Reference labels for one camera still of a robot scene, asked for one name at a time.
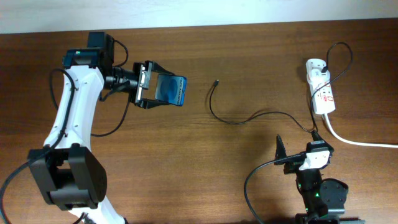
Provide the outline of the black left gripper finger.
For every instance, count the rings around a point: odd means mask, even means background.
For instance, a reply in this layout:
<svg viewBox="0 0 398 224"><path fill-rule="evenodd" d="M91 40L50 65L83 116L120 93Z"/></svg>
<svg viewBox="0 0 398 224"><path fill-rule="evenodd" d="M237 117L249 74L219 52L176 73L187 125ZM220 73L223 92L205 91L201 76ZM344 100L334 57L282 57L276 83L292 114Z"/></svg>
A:
<svg viewBox="0 0 398 224"><path fill-rule="evenodd" d="M140 102L140 107L144 109L151 109L155 108L157 106L166 106L169 105L168 102L166 101L160 101L160 100L151 100L151 99L142 99Z"/></svg>
<svg viewBox="0 0 398 224"><path fill-rule="evenodd" d="M173 72L170 72L159 65L157 62L152 62L152 71L155 73L164 73L168 75L175 75Z"/></svg>

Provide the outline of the blue Galaxy smartphone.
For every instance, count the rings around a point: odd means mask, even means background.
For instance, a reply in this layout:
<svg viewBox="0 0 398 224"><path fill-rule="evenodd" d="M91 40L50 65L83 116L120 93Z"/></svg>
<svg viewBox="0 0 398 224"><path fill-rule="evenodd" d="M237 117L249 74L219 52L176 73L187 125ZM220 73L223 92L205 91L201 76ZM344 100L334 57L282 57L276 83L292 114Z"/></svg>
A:
<svg viewBox="0 0 398 224"><path fill-rule="evenodd" d="M155 90L155 99L175 106L183 106L187 78L176 75L159 74Z"/></svg>

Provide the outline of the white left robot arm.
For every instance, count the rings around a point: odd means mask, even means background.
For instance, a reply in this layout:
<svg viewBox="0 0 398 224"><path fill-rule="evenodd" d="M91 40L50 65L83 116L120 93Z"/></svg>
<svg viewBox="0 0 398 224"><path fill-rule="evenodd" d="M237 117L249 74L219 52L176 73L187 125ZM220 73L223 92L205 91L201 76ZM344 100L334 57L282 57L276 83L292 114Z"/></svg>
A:
<svg viewBox="0 0 398 224"><path fill-rule="evenodd" d="M68 50L60 72L62 98L53 128L41 149L32 149L28 166L44 201L76 215L84 223L126 223L106 196L105 168L91 151L91 129L101 95L127 93L140 108L182 106L187 79L154 61L132 70L114 65L113 47Z"/></svg>

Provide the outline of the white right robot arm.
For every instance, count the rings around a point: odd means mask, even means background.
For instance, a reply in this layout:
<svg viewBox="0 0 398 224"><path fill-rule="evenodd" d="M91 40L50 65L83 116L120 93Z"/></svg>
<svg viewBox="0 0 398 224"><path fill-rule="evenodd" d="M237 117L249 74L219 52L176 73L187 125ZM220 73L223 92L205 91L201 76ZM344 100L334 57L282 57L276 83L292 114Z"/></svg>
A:
<svg viewBox="0 0 398 224"><path fill-rule="evenodd" d="M337 179L323 179L321 170L330 164L334 148L312 132L313 141L306 150L288 156L280 136L276 136L276 166L283 165L285 174L296 175L296 188L303 198L306 212L294 218L299 224L321 223L365 223L360 218L341 218L345 213L345 202L349 192L346 183Z"/></svg>

